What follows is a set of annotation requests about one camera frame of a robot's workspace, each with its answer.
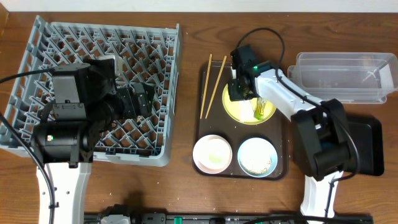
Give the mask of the yellow round plate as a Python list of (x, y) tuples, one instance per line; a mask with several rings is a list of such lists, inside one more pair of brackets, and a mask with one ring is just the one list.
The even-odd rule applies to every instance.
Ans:
[(269, 101), (265, 101), (262, 112), (262, 118), (256, 117), (256, 109), (259, 106), (259, 100), (231, 101), (228, 93), (228, 85), (225, 85), (222, 93), (222, 102), (225, 111), (235, 121), (248, 125), (261, 124), (272, 117), (276, 107)]

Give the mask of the pink small bowl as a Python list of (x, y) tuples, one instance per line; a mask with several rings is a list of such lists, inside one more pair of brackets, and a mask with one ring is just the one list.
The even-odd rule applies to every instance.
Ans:
[(219, 174), (226, 170), (233, 158), (229, 142), (215, 134), (200, 138), (193, 147), (193, 162), (206, 174)]

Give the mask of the green snack wrapper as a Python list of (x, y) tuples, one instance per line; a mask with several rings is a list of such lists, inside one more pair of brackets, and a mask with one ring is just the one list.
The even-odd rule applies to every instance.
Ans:
[(256, 109), (254, 110), (254, 117), (257, 120), (263, 120), (267, 116), (267, 100), (258, 98)]

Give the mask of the dark brown serving tray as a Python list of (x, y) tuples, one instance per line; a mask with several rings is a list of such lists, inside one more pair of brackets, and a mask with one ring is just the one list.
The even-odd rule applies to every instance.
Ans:
[(226, 62), (208, 117), (197, 118), (195, 141), (209, 134), (215, 134), (226, 139), (232, 148), (232, 161), (223, 172), (215, 174), (215, 176), (250, 179), (251, 176), (246, 174), (238, 164), (239, 146), (249, 138), (264, 138), (275, 147), (277, 164), (274, 171), (264, 177), (263, 180), (283, 179), (289, 169), (288, 119), (279, 110), (276, 110), (271, 118), (260, 124), (243, 124), (234, 120), (222, 104), (223, 89), (230, 78), (231, 64)]

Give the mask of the black rail at table edge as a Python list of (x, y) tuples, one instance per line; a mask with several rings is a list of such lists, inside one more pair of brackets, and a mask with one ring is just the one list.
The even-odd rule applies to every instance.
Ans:
[(85, 213), (83, 223), (131, 224), (243, 224), (243, 223), (357, 223), (372, 224), (368, 215), (338, 215), (334, 218), (306, 217), (300, 213), (265, 215), (168, 213), (161, 209), (140, 209), (127, 205), (113, 205), (101, 213)]

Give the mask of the white cup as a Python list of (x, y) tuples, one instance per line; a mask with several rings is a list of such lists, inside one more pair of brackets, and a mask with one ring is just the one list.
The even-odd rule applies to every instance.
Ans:
[(118, 55), (104, 55), (104, 56), (99, 56), (99, 60), (111, 60), (113, 67), (114, 67), (114, 73), (117, 77), (120, 77), (123, 74), (123, 58), (118, 56)]

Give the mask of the light blue small bowl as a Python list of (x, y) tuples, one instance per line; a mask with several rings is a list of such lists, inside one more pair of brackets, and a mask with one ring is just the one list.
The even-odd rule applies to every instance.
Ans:
[(254, 178), (270, 176), (277, 164), (275, 147), (264, 138), (249, 138), (238, 149), (238, 164), (247, 175)]

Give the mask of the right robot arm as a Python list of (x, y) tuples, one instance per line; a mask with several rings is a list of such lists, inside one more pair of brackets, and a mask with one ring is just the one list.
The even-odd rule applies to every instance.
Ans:
[(249, 45), (236, 47), (230, 55), (230, 99), (263, 98), (292, 124), (294, 163), (305, 174), (301, 214), (333, 218), (336, 187), (347, 178), (344, 170), (350, 162), (360, 165), (343, 105), (336, 99), (324, 101), (305, 92), (277, 64), (260, 62)]

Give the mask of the grey plastic dish rack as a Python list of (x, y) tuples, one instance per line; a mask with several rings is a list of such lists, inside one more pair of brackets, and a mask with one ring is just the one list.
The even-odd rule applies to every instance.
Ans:
[(4, 116), (28, 141), (38, 112), (53, 100), (47, 68), (118, 55), (119, 87), (144, 82), (155, 88), (148, 118), (120, 120), (101, 135), (94, 160), (163, 167), (169, 163), (175, 119), (181, 33), (179, 28), (46, 22), (36, 17)]

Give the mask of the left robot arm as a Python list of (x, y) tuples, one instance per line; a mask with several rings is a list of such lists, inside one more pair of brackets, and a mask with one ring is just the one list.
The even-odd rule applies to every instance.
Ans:
[(118, 88), (114, 59), (88, 60), (50, 69), (55, 99), (42, 110), (31, 146), (37, 171), (40, 223), (83, 223), (84, 199), (100, 134), (120, 119), (152, 114), (155, 88)]

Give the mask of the black flat waste tray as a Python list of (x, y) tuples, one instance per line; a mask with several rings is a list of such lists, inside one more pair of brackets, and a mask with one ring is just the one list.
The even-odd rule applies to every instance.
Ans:
[(384, 151), (381, 122), (373, 116), (349, 114), (348, 124), (359, 154), (359, 173), (371, 176), (383, 175)]

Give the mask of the clear plastic waste bin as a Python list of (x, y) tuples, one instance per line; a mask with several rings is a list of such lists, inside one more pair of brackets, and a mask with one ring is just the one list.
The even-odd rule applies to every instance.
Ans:
[(325, 101), (383, 104), (397, 91), (397, 57), (375, 52), (302, 52), (288, 78)]

